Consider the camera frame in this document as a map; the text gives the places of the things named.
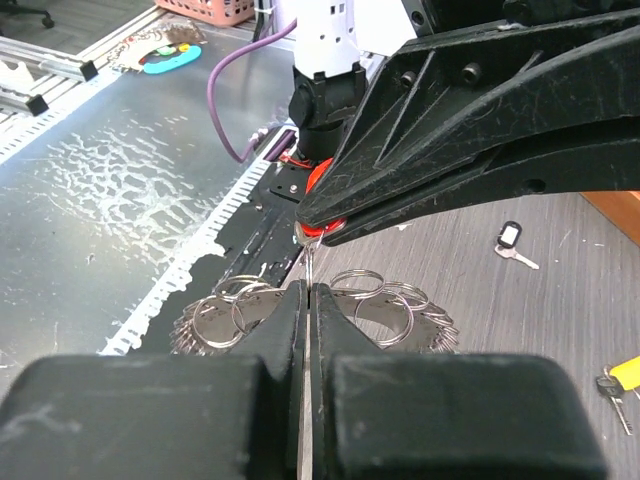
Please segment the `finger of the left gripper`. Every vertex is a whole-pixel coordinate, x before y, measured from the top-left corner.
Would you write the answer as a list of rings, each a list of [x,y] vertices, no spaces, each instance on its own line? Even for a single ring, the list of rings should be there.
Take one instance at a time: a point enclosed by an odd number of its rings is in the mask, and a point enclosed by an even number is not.
[[[347,215],[492,148],[639,119],[635,7],[434,7],[374,75],[333,157]]]
[[[323,243],[337,246],[419,217],[522,196],[638,188],[639,119],[623,117],[517,140],[406,192],[377,192]]]

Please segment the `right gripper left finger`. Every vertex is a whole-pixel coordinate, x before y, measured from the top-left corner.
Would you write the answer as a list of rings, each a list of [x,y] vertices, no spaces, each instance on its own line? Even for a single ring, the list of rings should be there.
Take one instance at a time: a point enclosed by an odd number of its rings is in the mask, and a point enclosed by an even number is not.
[[[292,479],[307,288],[217,356],[58,355],[1,405],[5,479]]]

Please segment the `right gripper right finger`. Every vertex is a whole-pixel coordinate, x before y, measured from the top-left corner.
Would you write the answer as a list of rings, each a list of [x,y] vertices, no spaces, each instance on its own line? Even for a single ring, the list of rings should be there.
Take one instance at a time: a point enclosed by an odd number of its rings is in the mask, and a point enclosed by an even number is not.
[[[604,479],[608,466],[556,362],[388,352],[328,286],[310,293],[316,479]]]

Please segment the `large metal keyring strip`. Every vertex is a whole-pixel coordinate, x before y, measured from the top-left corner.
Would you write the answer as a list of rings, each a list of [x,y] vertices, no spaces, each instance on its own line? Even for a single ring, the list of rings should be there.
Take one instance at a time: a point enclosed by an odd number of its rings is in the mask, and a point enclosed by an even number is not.
[[[349,269],[329,281],[339,312],[383,350],[454,353],[459,330],[420,288],[387,280],[368,269]],[[228,352],[266,321],[285,290],[255,275],[238,275],[183,309],[170,334],[170,352]]]

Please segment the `red tag key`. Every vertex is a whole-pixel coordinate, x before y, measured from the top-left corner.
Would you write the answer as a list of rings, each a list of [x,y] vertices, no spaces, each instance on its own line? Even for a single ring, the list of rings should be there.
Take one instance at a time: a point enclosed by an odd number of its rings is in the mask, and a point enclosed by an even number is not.
[[[328,158],[314,167],[307,179],[305,196],[295,210],[302,244],[325,241],[347,224],[347,214],[337,205],[341,186],[331,177],[334,159]]]

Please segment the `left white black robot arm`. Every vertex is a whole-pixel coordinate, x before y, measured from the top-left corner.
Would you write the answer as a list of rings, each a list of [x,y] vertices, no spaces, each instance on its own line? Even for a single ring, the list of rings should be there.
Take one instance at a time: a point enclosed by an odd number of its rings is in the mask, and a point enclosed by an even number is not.
[[[635,1],[407,1],[368,76],[349,1],[303,1],[289,114],[302,243],[536,194],[639,187]]]

